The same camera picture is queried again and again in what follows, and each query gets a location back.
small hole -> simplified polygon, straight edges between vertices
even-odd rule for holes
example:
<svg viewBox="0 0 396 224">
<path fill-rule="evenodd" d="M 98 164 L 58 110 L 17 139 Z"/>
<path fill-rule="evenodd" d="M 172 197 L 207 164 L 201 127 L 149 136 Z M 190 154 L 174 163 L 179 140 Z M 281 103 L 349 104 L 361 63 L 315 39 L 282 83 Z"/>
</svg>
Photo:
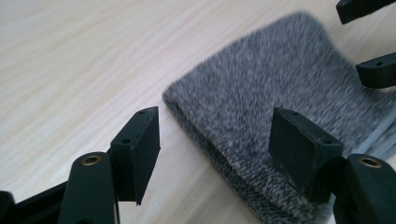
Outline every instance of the small hole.
<svg viewBox="0 0 396 224">
<path fill-rule="evenodd" d="M 125 138 L 125 139 L 122 139 L 121 142 L 122 142 L 123 144 L 129 144 L 129 143 L 131 143 L 131 139 Z"/>
<path fill-rule="evenodd" d="M 100 156 L 90 156 L 82 160 L 82 164 L 85 166 L 95 165 L 98 163 L 102 158 Z"/>
<path fill-rule="evenodd" d="M 89 158 L 85 159 L 85 162 L 91 163 L 91 162 L 95 162 L 97 160 L 98 159 L 96 157 L 89 157 Z"/>
<path fill-rule="evenodd" d="M 359 158 L 359 161 L 366 166 L 372 167 L 372 168 L 381 168 L 382 164 L 379 161 L 376 161 L 371 158 Z"/>
</svg>

white wooden table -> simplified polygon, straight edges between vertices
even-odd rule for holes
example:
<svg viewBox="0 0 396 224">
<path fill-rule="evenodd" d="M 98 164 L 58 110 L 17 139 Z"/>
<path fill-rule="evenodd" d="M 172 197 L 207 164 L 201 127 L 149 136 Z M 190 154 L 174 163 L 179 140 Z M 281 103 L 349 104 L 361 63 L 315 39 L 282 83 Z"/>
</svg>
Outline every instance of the white wooden table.
<svg viewBox="0 0 396 224">
<path fill-rule="evenodd" d="M 259 223 L 177 125 L 162 92 L 236 39 L 297 10 L 353 63 L 396 51 L 396 4 L 341 25 L 336 0 L 0 1 L 0 189 L 17 202 L 107 151 L 134 112 L 160 110 L 162 150 L 121 223 Z M 389 160 L 396 164 L 396 158 Z"/>
</svg>

brass grommet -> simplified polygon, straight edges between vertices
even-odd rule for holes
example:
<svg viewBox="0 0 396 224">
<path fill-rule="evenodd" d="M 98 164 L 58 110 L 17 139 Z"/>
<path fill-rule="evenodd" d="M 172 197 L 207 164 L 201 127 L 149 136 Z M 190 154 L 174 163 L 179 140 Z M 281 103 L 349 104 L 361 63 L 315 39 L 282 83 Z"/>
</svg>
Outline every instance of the brass grommet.
<svg viewBox="0 0 396 224">
<path fill-rule="evenodd" d="M 90 166 L 90 165 L 95 165 L 96 163 L 98 163 L 99 161 L 101 161 L 102 158 L 100 156 L 89 156 L 86 157 L 82 160 L 81 164 L 85 165 L 85 166 Z"/>
<path fill-rule="evenodd" d="M 371 168 L 379 169 L 382 167 L 382 163 L 368 157 L 359 157 L 359 162 Z"/>
</svg>

gray knit fabric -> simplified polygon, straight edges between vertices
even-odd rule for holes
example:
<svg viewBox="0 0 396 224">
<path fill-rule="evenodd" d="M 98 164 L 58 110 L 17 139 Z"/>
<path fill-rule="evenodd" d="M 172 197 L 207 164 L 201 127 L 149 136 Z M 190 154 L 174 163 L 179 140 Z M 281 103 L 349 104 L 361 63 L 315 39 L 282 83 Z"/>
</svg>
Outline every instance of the gray knit fabric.
<svg viewBox="0 0 396 224">
<path fill-rule="evenodd" d="M 163 93 L 182 128 L 265 223 L 313 223 L 323 212 L 273 164 L 274 106 L 305 115 L 342 141 L 348 155 L 395 96 L 364 88 L 354 66 L 305 13 L 236 41 Z"/>
</svg>

